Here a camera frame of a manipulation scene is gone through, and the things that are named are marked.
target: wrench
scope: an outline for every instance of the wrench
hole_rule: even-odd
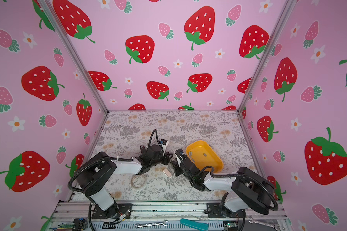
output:
[[[269,223],[265,223],[265,222],[261,222],[261,221],[255,221],[252,216],[250,216],[250,223],[256,223],[256,224],[260,224],[260,225],[265,225],[265,226],[269,226],[274,228],[277,231],[281,231],[280,226],[278,224],[269,224]]]
[[[164,220],[163,222],[157,222],[157,223],[149,223],[149,224],[135,224],[135,228],[147,227],[147,226],[155,226],[155,225],[167,226],[168,225],[168,220]]]

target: yellow plastic container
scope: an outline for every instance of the yellow plastic container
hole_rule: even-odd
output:
[[[195,166],[200,170],[206,166],[213,166],[215,169],[213,172],[219,173],[223,168],[222,160],[206,141],[195,141],[186,147],[185,152],[189,159],[195,163]]]

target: floral patterned surface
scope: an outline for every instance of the floral patterned surface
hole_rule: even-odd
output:
[[[93,155],[105,151],[109,156],[137,157],[139,146],[147,146],[153,129],[158,130],[159,139],[170,141],[167,152],[185,150],[189,144],[204,140],[222,159],[223,173],[235,172],[241,166],[256,171],[236,113],[225,111],[111,112]],[[162,171],[166,167],[172,173],[170,179]],[[116,200],[218,200],[226,193],[224,190],[200,192],[192,188],[183,175],[174,175],[172,164],[153,166],[145,173],[146,185],[139,190],[131,187],[132,176],[112,175],[108,180],[106,188]],[[136,186],[141,183],[142,177],[134,180]],[[76,193],[73,200],[87,198]]]

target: teal tool handle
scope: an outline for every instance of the teal tool handle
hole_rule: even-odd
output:
[[[208,231],[208,224],[206,223],[200,223],[196,221],[191,221],[188,219],[181,219],[180,223],[186,226],[189,226],[190,228],[198,229],[201,231]]]

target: strawberry wallpaper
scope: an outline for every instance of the strawberry wallpaper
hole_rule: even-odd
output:
[[[284,0],[53,0],[110,110],[235,109]]]
[[[0,1],[0,230],[44,230],[98,108],[37,1]]]
[[[347,230],[347,1],[300,0],[243,117],[294,230]]]

